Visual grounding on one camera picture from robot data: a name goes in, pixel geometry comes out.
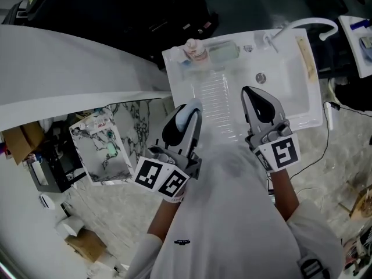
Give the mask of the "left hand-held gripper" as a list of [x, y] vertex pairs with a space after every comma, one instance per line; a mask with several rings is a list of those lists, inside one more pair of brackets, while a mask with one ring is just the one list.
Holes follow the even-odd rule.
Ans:
[[197, 179], [201, 158], [194, 152], [198, 144], [202, 114], [194, 110], [189, 118], [182, 112], [186, 104], [175, 108], [162, 122], [156, 143], [141, 156], [134, 173], [134, 184], [153, 192], [166, 202], [180, 203], [188, 180]]

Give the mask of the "translucent green soap dish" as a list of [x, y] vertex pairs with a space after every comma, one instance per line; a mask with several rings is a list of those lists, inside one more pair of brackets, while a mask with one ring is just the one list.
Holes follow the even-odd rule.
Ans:
[[209, 47], [210, 61], [214, 64], [239, 58], [239, 47], [234, 41], [224, 41]]

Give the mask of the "person's right forearm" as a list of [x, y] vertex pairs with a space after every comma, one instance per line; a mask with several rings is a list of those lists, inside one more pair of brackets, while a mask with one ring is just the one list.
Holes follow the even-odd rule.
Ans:
[[270, 177], [276, 199], [276, 208], [283, 219], [287, 221], [299, 206], [298, 197], [285, 169], [271, 173]]

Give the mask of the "person's left forearm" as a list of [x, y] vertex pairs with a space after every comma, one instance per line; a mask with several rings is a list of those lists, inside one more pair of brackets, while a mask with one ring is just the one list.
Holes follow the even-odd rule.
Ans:
[[147, 233], [164, 242], [179, 206], [180, 203], [170, 203], [162, 200]]

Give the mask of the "white washboard sink basin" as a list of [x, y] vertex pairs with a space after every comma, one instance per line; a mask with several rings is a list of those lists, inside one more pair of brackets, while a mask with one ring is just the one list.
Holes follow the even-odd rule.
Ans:
[[[275, 29], [247, 31], [203, 40], [207, 52], [211, 45], [224, 41], [234, 41], [239, 47], [239, 58], [218, 64], [210, 61], [208, 52], [207, 61], [185, 67], [170, 59], [170, 49], [163, 52], [175, 105], [192, 98], [202, 102], [201, 144], [226, 144], [246, 137], [249, 126], [241, 102], [245, 86], [277, 98], [293, 131], [322, 124], [319, 80], [309, 81], [296, 41], [296, 37], [304, 37], [310, 47], [307, 32], [303, 28], [288, 30], [275, 42], [278, 53], [263, 42], [264, 35], [277, 33]], [[266, 75], [265, 83], [256, 82], [258, 73]]]

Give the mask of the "marble pattern sink cabinet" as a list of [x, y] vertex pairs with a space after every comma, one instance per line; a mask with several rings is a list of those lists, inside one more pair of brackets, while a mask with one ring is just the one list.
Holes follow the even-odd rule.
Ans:
[[[174, 110], [172, 97], [114, 103], [81, 119], [69, 131], [89, 117], [106, 116], [110, 122], [97, 130], [86, 132], [88, 137], [73, 136], [73, 144], [92, 185], [118, 185], [131, 181], [138, 159], [144, 156], [152, 133]], [[108, 142], [115, 144], [117, 155], [107, 149]]]

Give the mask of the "beige strip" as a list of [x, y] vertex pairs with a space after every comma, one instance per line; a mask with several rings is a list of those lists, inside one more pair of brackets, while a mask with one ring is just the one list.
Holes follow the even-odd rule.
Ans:
[[308, 79], [310, 82], [315, 82], [317, 81], [317, 70], [315, 62], [312, 58], [311, 48], [306, 43], [304, 37], [298, 36], [296, 37], [296, 41], [305, 62]]

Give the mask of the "small white bottle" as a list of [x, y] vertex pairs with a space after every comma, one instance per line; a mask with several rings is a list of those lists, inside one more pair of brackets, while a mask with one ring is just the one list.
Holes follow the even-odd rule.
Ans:
[[184, 63], [188, 60], [184, 50], [177, 46], [174, 46], [170, 49], [170, 59], [177, 63]]

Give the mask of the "person's white shirt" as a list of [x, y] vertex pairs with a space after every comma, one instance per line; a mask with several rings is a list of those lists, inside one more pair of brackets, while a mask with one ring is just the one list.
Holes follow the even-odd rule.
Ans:
[[341, 240], [312, 201], [299, 200], [285, 221], [270, 175], [246, 144], [201, 156], [165, 241], [147, 233], [126, 279], [303, 279], [297, 262], [306, 255], [338, 279]]

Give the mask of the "plain white sink basin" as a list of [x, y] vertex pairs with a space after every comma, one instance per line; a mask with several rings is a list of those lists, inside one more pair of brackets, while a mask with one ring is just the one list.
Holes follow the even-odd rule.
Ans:
[[360, 37], [372, 37], [372, 26], [368, 28], [360, 27], [352, 30], [350, 25], [358, 23], [364, 20], [364, 18], [342, 15], [338, 17], [338, 20], [350, 45], [359, 77], [366, 78], [372, 76], [372, 62], [365, 58], [359, 43]]

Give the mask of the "blue tube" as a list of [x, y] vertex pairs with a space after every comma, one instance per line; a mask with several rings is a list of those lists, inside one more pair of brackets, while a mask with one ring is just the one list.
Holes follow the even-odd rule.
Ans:
[[364, 19], [364, 20], [361, 20], [357, 23], [353, 23], [350, 25], [350, 29], [351, 30], [356, 30], [356, 29], [359, 29], [359, 28], [369, 28], [370, 26], [372, 26], [372, 20], [370, 19]]

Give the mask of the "brown cardboard box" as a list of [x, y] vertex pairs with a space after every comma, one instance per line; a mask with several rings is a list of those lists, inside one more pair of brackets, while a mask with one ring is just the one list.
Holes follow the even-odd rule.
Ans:
[[92, 263], [95, 263], [107, 248], [95, 232], [85, 228], [82, 228], [76, 237], [66, 237], [65, 242], [82, 258]]

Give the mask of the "white cylinder with dark stripe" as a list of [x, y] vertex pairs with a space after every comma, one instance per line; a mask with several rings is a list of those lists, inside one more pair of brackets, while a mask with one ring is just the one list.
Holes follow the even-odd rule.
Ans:
[[40, 194], [39, 195], [39, 200], [42, 204], [42, 206], [46, 209], [49, 209], [49, 210], [55, 210], [55, 201], [53, 199], [53, 197], [51, 197], [49, 194]]

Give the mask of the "white glossy counter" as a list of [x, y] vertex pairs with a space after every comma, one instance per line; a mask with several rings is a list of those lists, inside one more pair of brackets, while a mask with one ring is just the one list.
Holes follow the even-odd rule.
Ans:
[[30, 173], [1, 155], [1, 246], [29, 279], [86, 279], [85, 261], [55, 228], [65, 212], [43, 208], [39, 194]]

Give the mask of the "black frame stand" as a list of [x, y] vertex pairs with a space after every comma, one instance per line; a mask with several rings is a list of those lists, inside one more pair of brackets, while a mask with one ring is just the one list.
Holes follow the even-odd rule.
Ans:
[[63, 193], [87, 175], [75, 152], [58, 155], [56, 149], [48, 144], [26, 163], [39, 192]]

